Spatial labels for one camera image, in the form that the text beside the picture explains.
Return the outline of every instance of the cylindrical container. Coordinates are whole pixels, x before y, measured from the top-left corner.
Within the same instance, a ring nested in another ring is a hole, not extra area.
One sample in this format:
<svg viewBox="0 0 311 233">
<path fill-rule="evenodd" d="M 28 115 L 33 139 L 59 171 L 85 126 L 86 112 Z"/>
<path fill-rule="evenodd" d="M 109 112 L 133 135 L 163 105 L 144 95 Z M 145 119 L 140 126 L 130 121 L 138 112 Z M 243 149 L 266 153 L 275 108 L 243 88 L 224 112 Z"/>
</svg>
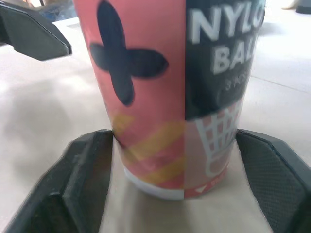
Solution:
<svg viewBox="0 0 311 233">
<path fill-rule="evenodd" d="M 127 177 L 172 200 L 225 175 L 264 0 L 74 0 Z"/>
</svg>

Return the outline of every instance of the yellow stripe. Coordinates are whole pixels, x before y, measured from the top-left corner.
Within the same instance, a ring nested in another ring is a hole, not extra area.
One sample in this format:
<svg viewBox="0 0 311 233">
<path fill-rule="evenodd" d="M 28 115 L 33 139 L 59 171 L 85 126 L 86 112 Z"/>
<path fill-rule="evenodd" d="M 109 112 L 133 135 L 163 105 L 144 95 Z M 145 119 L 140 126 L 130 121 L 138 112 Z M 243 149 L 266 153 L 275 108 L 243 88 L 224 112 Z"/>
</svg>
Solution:
<svg viewBox="0 0 311 233">
<path fill-rule="evenodd" d="M 141 161 L 164 150 L 184 133 L 184 122 L 168 122 L 154 134 L 124 151 L 128 162 Z"/>
<path fill-rule="evenodd" d="M 142 181 L 145 181 L 147 183 L 154 184 L 154 185 L 163 183 L 179 175 L 181 172 L 183 172 L 184 163 L 185 163 L 185 157 L 183 156 L 183 157 L 176 159 L 174 162 L 158 169 L 157 171 L 151 172 L 147 175 L 140 177 L 140 179 Z"/>
<path fill-rule="evenodd" d="M 121 135 L 135 120 L 133 116 L 126 114 L 116 114 L 112 120 L 112 129 L 115 135 Z"/>
</svg>

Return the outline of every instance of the textured black surface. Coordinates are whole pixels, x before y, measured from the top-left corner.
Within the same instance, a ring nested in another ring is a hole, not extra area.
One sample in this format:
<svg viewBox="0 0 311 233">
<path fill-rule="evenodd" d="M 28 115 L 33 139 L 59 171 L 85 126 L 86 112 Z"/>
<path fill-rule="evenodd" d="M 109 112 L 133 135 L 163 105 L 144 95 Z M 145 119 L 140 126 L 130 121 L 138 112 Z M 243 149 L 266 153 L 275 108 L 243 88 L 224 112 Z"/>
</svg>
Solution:
<svg viewBox="0 0 311 233">
<path fill-rule="evenodd" d="M 69 42 L 38 12 L 0 1 L 0 42 L 40 61 L 70 55 Z"/>
<path fill-rule="evenodd" d="M 74 140 L 41 178 L 6 233 L 97 233 L 109 188 L 112 132 Z"/>
<path fill-rule="evenodd" d="M 283 141 L 239 130 L 250 188 L 274 233 L 311 232 L 311 171 Z"/>
</svg>

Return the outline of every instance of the beige table surface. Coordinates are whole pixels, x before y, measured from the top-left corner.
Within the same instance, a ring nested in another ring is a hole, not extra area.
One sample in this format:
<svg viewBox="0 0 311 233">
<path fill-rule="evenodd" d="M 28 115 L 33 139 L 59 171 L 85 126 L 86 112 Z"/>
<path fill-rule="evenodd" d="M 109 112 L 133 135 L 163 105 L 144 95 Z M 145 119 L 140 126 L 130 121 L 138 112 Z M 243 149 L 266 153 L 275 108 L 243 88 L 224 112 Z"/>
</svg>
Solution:
<svg viewBox="0 0 311 233">
<path fill-rule="evenodd" d="M 311 18 L 267 13 L 240 128 L 285 140 L 311 164 Z M 68 142 L 110 123 L 78 25 L 59 26 L 74 55 L 39 62 L 0 47 L 0 231 Z M 268 233 L 235 149 L 228 175 L 208 194 L 162 201 L 124 176 L 118 151 L 101 232 Z"/>
</svg>

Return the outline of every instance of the white arrow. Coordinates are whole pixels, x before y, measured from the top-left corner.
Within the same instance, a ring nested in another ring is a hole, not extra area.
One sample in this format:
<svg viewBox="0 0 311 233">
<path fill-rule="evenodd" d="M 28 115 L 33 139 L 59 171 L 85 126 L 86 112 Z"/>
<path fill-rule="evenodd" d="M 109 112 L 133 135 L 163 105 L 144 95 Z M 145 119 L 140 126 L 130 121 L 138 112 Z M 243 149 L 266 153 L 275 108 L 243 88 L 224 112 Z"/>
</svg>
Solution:
<svg viewBox="0 0 311 233">
<path fill-rule="evenodd" d="M 201 188 L 197 188 L 195 191 L 197 191 L 198 193 L 202 193 L 203 190 L 206 188 L 207 185 L 204 185 L 203 187 Z"/>
</svg>

